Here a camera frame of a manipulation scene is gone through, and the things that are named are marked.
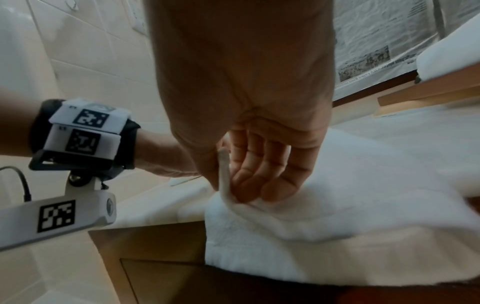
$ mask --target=tiled wall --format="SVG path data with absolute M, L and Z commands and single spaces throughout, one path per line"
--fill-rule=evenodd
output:
M 0 86 L 39 101 L 88 97 L 131 109 L 144 129 L 169 133 L 150 42 L 131 29 L 123 0 L 76 3 L 78 11 L 66 0 L 0 0 Z M 25 172 L 34 199 L 64 190 L 65 172 L 28 171 L 28 159 L 18 157 L 0 157 L 4 165 Z M 163 181 L 134 170 L 109 185 L 122 201 Z M 0 208 L 21 198 L 15 174 L 1 172 Z M 118 303 L 86 233 L 1 252 L 0 282 L 0 304 Z

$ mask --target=white cloth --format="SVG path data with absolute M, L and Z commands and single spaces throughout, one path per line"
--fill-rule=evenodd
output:
M 480 15 L 477 15 L 418 56 L 418 75 L 426 81 L 480 63 L 479 50 Z
M 205 213 L 207 264 L 281 280 L 432 284 L 480 274 L 480 218 L 448 184 L 387 145 L 330 129 L 285 201 L 236 204 L 228 154 Z

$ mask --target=wrist-mounted device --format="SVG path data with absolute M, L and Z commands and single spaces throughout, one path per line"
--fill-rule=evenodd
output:
M 31 170 L 69 170 L 76 177 L 110 180 L 134 169 L 140 126 L 131 112 L 85 98 L 47 100 L 32 125 Z

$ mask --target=forearm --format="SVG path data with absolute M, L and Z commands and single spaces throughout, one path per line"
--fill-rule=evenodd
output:
M 41 103 L 0 88 L 0 155 L 31 156 L 30 128 Z

